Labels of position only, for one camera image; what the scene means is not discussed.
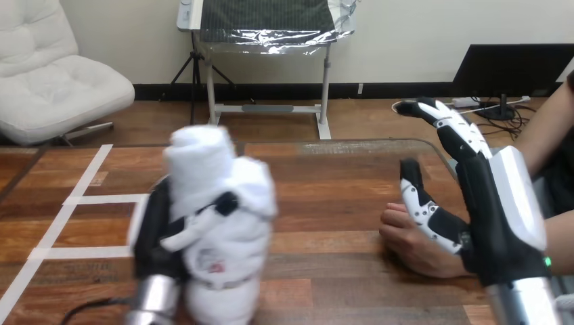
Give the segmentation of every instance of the robotic hand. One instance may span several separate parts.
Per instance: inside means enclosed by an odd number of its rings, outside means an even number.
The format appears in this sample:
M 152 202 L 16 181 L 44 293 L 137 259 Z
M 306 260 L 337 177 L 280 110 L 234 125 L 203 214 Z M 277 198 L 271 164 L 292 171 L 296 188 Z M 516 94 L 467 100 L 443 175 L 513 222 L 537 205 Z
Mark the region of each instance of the robotic hand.
M 432 98 L 402 102 L 404 116 L 437 128 L 458 165 L 470 224 L 448 213 L 424 191 L 416 160 L 401 161 L 401 192 L 420 229 L 459 254 L 485 288 L 498 324 L 562 324 L 546 267 L 546 231 L 521 153 L 512 146 L 492 155 L 477 126 Z

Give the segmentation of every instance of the tripod leg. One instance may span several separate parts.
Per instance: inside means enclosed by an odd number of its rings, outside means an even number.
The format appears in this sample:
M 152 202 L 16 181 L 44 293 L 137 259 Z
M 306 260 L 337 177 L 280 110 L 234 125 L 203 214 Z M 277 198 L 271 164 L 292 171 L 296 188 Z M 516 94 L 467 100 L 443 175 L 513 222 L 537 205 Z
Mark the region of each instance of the tripod leg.
M 190 125 L 195 124 L 195 115 L 196 115 L 196 74 L 199 73 L 199 69 L 196 69 L 198 59 L 194 59 L 193 71 L 192 71 L 192 109 L 191 109 L 191 117 L 190 117 Z
M 225 79 L 225 81 L 227 81 L 227 83 L 229 83 L 229 85 L 230 85 L 231 87 L 233 87 L 233 89 L 234 89 L 235 91 L 237 91 L 237 86 L 236 86 L 235 83 L 233 83 L 233 81 L 231 81 L 231 79 L 229 79 L 226 75 L 224 75 L 223 72 L 221 72 L 221 71 L 220 71 L 218 68 L 216 68 L 215 66 L 212 66 L 212 67 L 213 67 L 213 70 L 214 70 L 215 72 L 217 72 L 217 74 L 219 74 L 219 75 L 221 76 L 221 78 Z M 253 96 L 251 96 L 250 93 L 248 93 L 248 96 L 247 96 L 247 97 L 249 97 L 249 101 L 251 102 L 251 104 L 254 104 L 254 105 L 256 104 L 255 100 L 253 99 Z
M 171 88 L 173 88 L 173 85 L 175 84 L 175 82 L 177 81 L 179 76 L 181 76 L 181 73 L 183 73 L 185 68 L 187 68 L 187 65 L 192 61 L 192 58 L 193 58 L 193 55 L 190 54 L 187 61 L 185 61 L 185 64 L 181 67 L 181 69 L 179 69 L 179 72 L 175 75 L 175 78 L 171 81 L 171 83 L 169 83 L 169 88 L 167 89 L 167 91 L 170 91 Z M 162 97 L 160 98 L 160 102 L 165 99 L 165 95 L 166 95 L 167 91 L 162 93 Z
M 194 69 L 196 71 L 196 78 L 197 78 L 198 86 L 200 89 L 203 89 L 203 86 L 201 85 L 201 76 L 199 74 L 199 58 L 194 60 Z

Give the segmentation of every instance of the white tape line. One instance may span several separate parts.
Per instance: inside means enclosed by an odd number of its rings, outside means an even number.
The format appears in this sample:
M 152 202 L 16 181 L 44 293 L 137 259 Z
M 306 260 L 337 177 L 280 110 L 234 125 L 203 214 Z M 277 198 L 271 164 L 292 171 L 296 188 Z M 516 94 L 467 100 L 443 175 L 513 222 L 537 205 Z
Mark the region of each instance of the white tape line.
M 111 149 L 112 149 L 111 144 L 106 144 L 100 147 L 100 150 L 98 150 L 97 154 L 95 154 L 95 156 L 93 157 L 90 165 L 88 166 L 88 168 L 86 168 L 86 171 L 84 171 L 84 175 L 82 175 L 82 177 L 76 184 L 76 187 L 72 190 L 72 194 L 70 194 L 70 196 L 82 196 L 86 192 L 86 189 L 88 188 L 91 180 L 97 173 L 97 170 L 100 169 L 100 166 L 106 159 Z M 54 242 L 56 242 L 56 239 L 58 239 L 60 232 L 62 231 L 62 229 L 64 229 L 64 226 L 68 222 L 68 219 L 70 219 L 70 216 L 72 215 L 72 212 L 74 211 L 75 208 L 76 208 L 75 205 L 64 205 L 62 207 L 58 215 L 56 215 L 54 221 L 52 221 L 50 228 L 48 228 L 48 230 L 44 234 L 44 237 L 42 237 L 42 240 L 40 240 L 40 243 L 38 243 L 37 247 L 40 248 L 52 247 Z
M 147 195 L 148 194 L 117 194 L 81 196 L 79 198 L 69 197 L 64 201 L 63 205 L 132 203 L 139 202 L 142 196 Z
M 70 193 L 69 196 L 75 197 L 84 195 L 86 189 L 91 183 L 91 180 L 97 173 L 97 170 L 100 169 L 100 166 L 108 156 L 108 153 L 110 153 L 111 149 L 112 149 L 111 144 L 104 144 L 103 146 L 100 147 L 100 150 L 97 151 L 97 154 L 95 154 L 95 156 L 91 160 L 90 165 L 88 166 L 88 168 L 86 168 L 84 175 L 82 175 L 82 177 L 76 184 L 76 187 L 73 189 L 72 193 Z
M 44 259 L 113 259 L 132 256 L 128 246 L 35 248 L 34 251 L 44 249 L 47 249 L 47 254 L 41 251 L 37 253 L 39 256 L 44 255 Z
M 139 199 L 139 202 L 135 204 L 133 213 L 131 215 L 131 221 L 129 223 L 129 229 L 127 231 L 127 244 L 132 247 L 135 245 L 135 239 L 141 228 L 141 221 L 144 220 L 144 213 L 146 212 L 146 206 L 148 204 L 149 194 L 145 194 Z
M 91 180 L 97 173 L 97 170 L 100 168 L 111 149 L 112 145 L 110 144 L 100 147 L 100 149 L 97 151 L 97 154 L 95 154 L 93 157 L 90 165 L 86 168 L 84 174 L 72 190 L 72 193 L 70 194 L 71 196 L 82 196 L 84 194 Z M 28 283 L 30 283 L 34 277 L 34 274 L 36 274 L 38 267 L 40 267 L 40 264 L 42 264 L 43 256 L 49 253 L 49 251 L 46 251 L 46 249 L 52 247 L 60 235 L 60 232 L 66 225 L 66 222 L 68 222 L 68 219 L 70 219 L 70 216 L 72 215 L 75 207 L 76 206 L 74 205 L 62 206 L 60 212 L 58 215 L 56 215 L 56 218 L 54 218 L 54 221 L 52 221 L 52 224 L 44 234 L 44 237 L 42 237 L 40 243 L 38 243 L 38 247 L 44 248 L 44 251 L 36 251 L 35 253 L 30 254 L 29 257 L 35 258 L 26 260 L 26 263 L 22 269 L 20 272 L 18 272 L 16 278 L 14 278 L 14 281 L 12 281 L 10 287 L 8 287 L 0 299 L 0 324 L 4 323 L 12 311 L 12 308 L 14 308 L 14 305 L 18 302 L 18 299 L 20 299 L 20 296 L 22 296 L 22 293 L 24 290 L 26 290 Z

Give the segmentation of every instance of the black baseboard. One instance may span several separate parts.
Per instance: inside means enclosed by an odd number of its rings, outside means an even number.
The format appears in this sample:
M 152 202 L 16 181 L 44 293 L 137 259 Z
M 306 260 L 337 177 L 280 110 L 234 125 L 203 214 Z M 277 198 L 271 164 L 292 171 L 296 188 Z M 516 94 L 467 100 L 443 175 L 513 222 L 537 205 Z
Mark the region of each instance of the black baseboard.
M 556 83 L 547 91 L 538 91 L 538 97 L 549 96 L 560 87 Z M 191 100 L 191 84 L 176 83 L 170 88 L 169 84 L 137 84 L 135 88 L 135 100 L 159 100 L 163 97 L 166 101 Z M 226 100 L 320 100 L 322 85 L 319 83 L 289 83 L 289 84 L 241 84 L 241 85 L 215 85 L 215 98 L 219 101 Z M 452 83 L 365 83 L 363 92 L 359 94 L 358 83 L 332 83 L 329 87 L 330 99 L 344 98 L 418 98 L 418 97 L 464 97 L 477 95 L 487 97 L 489 94 L 460 93 L 456 91 Z M 508 93 L 509 97 L 522 96 L 524 93 Z M 196 100 L 207 100 L 205 85 L 196 88 Z

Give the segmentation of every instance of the chair leg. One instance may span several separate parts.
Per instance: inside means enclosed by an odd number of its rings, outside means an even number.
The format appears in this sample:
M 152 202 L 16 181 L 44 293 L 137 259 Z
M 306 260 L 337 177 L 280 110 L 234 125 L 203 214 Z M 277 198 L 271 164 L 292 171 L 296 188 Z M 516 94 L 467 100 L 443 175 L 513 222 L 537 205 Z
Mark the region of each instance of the chair leg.
M 84 129 L 81 129 L 78 131 L 66 133 L 63 135 L 63 138 L 67 139 L 67 140 L 71 140 L 71 139 L 75 139 L 77 137 L 81 137 L 81 136 L 86 135 L 86 134 L 97 132 L 99 130 L 111 129 L 113 127 L 114 127 L 113 122 L 107 122 L 107 123 L 102 123 L 102 124 L 98 124 L 98 125 L 92 125 L 90 127 L 85 127 Z

